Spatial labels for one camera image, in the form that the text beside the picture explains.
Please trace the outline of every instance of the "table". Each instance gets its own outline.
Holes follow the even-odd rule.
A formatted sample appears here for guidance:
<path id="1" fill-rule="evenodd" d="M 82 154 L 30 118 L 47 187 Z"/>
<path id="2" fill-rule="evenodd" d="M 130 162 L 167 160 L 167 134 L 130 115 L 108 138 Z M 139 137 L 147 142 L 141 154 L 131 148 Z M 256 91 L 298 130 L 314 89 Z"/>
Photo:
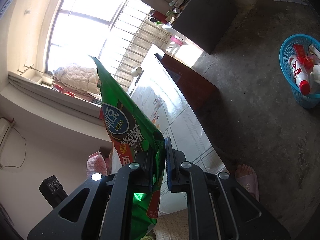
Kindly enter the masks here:
<path id="1" fill-rule="evenodd" d="M 172 26 L 162 28 L 211 54 L 236 15 L 236 6 L 228 0 L 190 0 Z"/>
<path id="2" fill-rule="evenodd" d="M 215 85 L 182 62 L 164 53 L 156 45 L 151 46 L 149 53 L 156 55 L 193 111 L 205 105 L 209 98 L 219 98 L 219 90 Z"/>
<path id="3" fill-rule="evenodd" d="M 138 80 L 133 80 L 128 94 L 146 117 L 164 137 L 171 137 L 173 149 L 184 152 L 187 161 L 197 164 L 205 172 L 216 174 L 222 170 L 227 171 L 188 101 L 156 57 L 154 45 L 143 60 L 141 68 L 143 73 Z M 112 165 L 117 154 L 113 156 Z M 168 191 L 165 173 L 161 188 L 160 215 L 187 208 L 186 198 L 185 193 Z"/>

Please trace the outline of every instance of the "beige rug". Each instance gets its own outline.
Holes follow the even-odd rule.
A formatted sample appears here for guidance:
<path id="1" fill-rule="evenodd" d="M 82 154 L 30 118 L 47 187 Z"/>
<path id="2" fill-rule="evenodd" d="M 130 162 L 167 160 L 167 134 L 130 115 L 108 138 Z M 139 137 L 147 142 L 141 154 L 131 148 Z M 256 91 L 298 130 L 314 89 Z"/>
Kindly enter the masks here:
<path id="1" fill-rule="evenodd" d="M 156 240 L 189 240 L 188 209 L 158 218 Z"/>

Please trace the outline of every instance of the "metal screw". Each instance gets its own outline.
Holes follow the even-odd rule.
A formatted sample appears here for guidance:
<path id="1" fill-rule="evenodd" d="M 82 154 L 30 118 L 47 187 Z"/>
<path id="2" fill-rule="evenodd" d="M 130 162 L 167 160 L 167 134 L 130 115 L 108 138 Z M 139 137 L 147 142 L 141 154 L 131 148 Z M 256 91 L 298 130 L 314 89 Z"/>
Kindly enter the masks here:
<path id="1" fill-rule="evenodd" d="M 224 171 L 219 173 L 220 179 L 229 179 L 229 177 L 230 177 L 230 175 Z"/>
<path id="2" fill-rule="evenodd" d="M 139 163 L 130 163 L 129 168 L 135 170 L 139 168 Z"/>
<path id="3" fill-rule="evenodd" d="M 183 162 L 183 163 L 181 163 L 181 167 L 185 168 L 185 169 L 189 169 L 191 167 L 191 163 L 190 162 Z"/>
<path id="4" fill-rule="evenodd" d="M 102 175 L 100 173 L 95 173 L 95 174 L 92 174 L 91 176 L 91 179 L 95 181 L 100 180 L 101 178 L 102 178 Z"/>

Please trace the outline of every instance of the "white comforter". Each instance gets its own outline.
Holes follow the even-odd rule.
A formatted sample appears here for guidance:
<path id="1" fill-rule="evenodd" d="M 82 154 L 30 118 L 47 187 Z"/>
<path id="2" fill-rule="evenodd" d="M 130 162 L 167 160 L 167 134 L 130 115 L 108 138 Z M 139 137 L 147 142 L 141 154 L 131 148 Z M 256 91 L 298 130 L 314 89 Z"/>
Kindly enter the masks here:
<path id="1" fill-rule="evenodd" d="M 100 93 L 98 88 L 99 76 L 96 68 L 66 65 L 54 70 L 53 75 L 59 82 L 69 88 L 94 94 Z"/>

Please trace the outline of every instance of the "air conditioner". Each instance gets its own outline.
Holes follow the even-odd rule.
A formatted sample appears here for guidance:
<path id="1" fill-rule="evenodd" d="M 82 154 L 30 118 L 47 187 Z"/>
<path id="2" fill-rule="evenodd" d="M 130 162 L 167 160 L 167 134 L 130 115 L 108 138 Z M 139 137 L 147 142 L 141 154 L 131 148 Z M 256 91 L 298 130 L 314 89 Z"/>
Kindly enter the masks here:
<path id="1" fill-rule="evenodd" d="M 5 140 L 7 139 L 11 130 L 10 123 L 4 119 L 0 118 L 0 154 L 2 153 L 2 148 L 4 146 Z"/>

